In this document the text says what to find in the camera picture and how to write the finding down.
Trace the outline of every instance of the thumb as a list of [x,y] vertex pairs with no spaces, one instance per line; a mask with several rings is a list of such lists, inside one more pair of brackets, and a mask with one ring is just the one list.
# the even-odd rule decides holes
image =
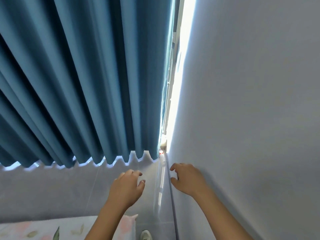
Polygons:
[[171,183],[173,184],[173,186],[177,189],[177,190],[179,190],[178,188],[179,188],[179,181],[175,178],[175,177],[172,177],[171,178]]
[[144,187],[145,187],[145,182],[146,182],[145,180],[141,180],[139,185],[137,186],[139,197],[142,195],[142,192],[143,192]]

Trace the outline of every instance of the forearm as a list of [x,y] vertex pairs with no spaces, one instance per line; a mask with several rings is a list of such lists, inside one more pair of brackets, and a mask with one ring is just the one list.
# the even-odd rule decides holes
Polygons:
[[111,240],[124,213],[124,209],[107,201],[85,240]]
[[246,230],[231,215],[212,189],[204,188],[194,196],[206,216],[217,240],[253,240]]

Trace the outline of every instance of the sneaker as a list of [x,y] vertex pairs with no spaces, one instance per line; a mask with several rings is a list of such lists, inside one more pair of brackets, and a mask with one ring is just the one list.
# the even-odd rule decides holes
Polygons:
[[140,240],[152,240],[152,236],[148,230],[144,230],[141,232]]

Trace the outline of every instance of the person's left hand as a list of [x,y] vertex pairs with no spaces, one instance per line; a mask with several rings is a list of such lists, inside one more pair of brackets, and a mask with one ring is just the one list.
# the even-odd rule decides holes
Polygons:
[[112,183],[106,203],[126,211],[141,197],[144,190],[145,180],[141,180],[137,186],[139,176],[142,176],[139,170],[129,169],[121,173]]

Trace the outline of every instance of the wall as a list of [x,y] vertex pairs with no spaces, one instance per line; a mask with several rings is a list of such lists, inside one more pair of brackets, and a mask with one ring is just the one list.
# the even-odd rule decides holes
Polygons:
[[[320,238],[319,10],[196,1],[168,157],[200,168],[255,239]],[[173,198],[179,238],[212,238],[197,204]]]

